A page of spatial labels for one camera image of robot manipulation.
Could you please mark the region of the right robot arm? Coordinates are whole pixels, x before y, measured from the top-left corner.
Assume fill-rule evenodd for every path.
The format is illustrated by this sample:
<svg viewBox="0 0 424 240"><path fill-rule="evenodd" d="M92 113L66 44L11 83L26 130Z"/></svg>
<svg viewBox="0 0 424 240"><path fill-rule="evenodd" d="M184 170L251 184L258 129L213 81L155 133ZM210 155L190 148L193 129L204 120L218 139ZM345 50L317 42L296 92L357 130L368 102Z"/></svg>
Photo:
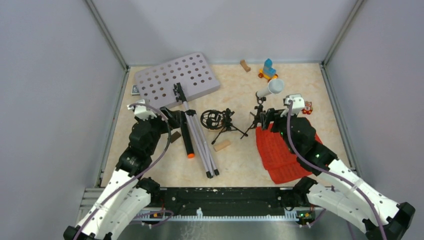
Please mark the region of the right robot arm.
<svg viewBox="0 0 424 240"><path fill-rule="evenodd" d="M356 175L316 139L316 129L307 118L270 108L260 113L259 120L263 130L281 136L302 168L336 189L331 191L310 177L302 177L293 192L297 205L322 207L357 227L369 240L400 240L404 236L415 208L384 196Z"/></svg>

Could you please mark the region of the white music stand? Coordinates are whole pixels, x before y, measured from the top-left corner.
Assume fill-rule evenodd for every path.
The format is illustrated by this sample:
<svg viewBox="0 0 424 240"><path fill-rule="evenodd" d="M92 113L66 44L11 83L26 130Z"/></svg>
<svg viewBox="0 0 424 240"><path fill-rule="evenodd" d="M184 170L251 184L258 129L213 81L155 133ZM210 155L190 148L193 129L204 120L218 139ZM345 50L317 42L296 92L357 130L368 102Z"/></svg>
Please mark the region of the white music stand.
<svg viewBox="0 0 424 240"><path fill-rule="evenodd" d="M138 103L152 107L173 108L183 105L188 129L203 161L208 178L219 171L208 147L206 136L189 101L206 96L220 88L204 55L200 52L170 60L136 73L137 89L141 96Z"/></svg>

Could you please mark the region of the black mic tripod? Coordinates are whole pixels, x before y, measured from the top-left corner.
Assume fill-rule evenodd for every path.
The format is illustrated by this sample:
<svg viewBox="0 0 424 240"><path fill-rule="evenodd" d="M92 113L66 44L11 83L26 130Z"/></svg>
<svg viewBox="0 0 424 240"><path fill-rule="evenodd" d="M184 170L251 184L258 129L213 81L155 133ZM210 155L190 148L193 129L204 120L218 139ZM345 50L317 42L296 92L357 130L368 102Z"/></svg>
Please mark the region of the black mic tripod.
<svg viewBox="0 0 424 240"><path fill-rule="evenodd" d="M266 97L257 97L257 106L254 107L256 110L256 113L250 112L251 115L253 115L253 121L251 125L246 129L246 131L243 133L242 137L240 139L243 139L244 137L248 136L248 131L255 129L259 124L261 124L265 117L265 111L263 103L267 100Z"/></svg>
<svg viewBox="0 0 424 240"><path fill-rule="evenodd" d="M211 142L212 145L214 145L218 137L225 132L238 131L242 133L242 138L249 136L233 124L232 116L234 114L235 111L232 111L230 108L226 108L223 111L209 109L202 113L200 116L201 125L208 130L219 130L219 133Z"/></svg>

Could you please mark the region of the black microphone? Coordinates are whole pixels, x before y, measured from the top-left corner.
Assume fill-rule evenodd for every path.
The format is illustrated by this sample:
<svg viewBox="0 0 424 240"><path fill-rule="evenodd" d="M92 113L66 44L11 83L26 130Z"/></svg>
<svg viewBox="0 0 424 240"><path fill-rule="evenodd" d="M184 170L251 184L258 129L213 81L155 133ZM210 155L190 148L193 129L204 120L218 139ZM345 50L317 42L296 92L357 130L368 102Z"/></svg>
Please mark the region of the black microphone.
<svg viewBox="0 0 424 240"><path fill-rule="evenodd" d="M192 159L195 157L195 152L194 152L192 140L190 137L188 122L184 112L180 114L180 129L181 129L181 136L183 138L183 143L184 143L184 148L186 151L187 158Z"/></svg>

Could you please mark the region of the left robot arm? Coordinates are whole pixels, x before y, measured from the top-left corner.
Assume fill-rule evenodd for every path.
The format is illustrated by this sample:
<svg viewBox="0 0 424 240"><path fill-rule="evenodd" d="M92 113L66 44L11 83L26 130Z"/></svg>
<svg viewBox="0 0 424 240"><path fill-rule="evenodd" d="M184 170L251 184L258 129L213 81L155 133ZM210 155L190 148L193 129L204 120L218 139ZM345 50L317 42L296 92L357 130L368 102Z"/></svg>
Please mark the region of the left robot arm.
<svg viewBox="0 0 424 240"><path fill-rule="evenodd" d="M167 141L158 159L165 155L171 144L171 131L181 126L183 112L167 107L156 109L146 103L133 103L128 109L136 120L128 146L88 213L76 226L64 231L65 240L116 240L143 208L160 202L160 185L143 176L158 163L152 155L163 134Z"/></svg>

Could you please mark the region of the white tube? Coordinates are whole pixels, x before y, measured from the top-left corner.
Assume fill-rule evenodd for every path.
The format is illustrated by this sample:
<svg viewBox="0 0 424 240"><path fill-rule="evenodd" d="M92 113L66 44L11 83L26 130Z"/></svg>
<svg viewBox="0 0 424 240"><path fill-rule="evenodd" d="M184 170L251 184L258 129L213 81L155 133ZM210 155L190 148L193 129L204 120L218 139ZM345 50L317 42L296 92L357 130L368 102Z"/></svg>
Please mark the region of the white tube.
<svg viewBox="0 0 424 240"><path fill-rule="evenodd" d="M274 78L268 82L266 87L256 92L257 98L264 98L268 95L276 95L281 93L285 88L285 82L282 79Z"/></svg>

